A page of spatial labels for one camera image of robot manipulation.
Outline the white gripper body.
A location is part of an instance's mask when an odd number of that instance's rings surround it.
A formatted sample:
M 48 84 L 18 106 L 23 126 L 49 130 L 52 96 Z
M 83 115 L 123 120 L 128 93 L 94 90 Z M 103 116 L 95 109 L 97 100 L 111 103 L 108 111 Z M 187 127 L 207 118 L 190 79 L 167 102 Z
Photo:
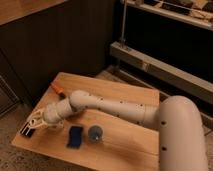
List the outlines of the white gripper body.
M 60 121 L 57 124 L 47 123 L 43 119 L 44 109 L 38 109 L 30 114 L 27 118 L 27 122 L 30 129 L 50 129 L 50 130 L 59 130 L 64 127 L 64 122 Z

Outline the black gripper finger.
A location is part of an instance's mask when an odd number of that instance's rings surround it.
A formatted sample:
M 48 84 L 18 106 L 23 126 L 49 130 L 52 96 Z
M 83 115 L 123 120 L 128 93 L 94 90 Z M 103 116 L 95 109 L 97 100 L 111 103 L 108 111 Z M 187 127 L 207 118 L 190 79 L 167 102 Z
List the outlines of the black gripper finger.
M 28 134 L 29 132 L 29 123 L 26 122 L 25 125 L 23 126 L 23 128 L 21 129 L 20 133 L 21 134 Z
M 25 136 L 26 137 L 32 137 L 32 135 L 34 134 L 35 132 L 35 129 L 31 129 L 31 128 L 27 128 L 27 130 L 25 131 Z

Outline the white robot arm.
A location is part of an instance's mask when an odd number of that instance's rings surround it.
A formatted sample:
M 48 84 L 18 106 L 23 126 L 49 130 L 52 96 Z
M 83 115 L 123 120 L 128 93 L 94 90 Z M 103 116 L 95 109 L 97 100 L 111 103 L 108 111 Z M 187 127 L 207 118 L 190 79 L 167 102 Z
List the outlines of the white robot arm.
M 160 171 L 209 171 L 200 112 L 184 96 L 170 96 L 160 105 L 152 106 L 75 90 L 69 97 L 33 112 L 21 134 L 30 136 L 36 129 L 58 127 L 65 119 L 87 109 L 157 130 Z

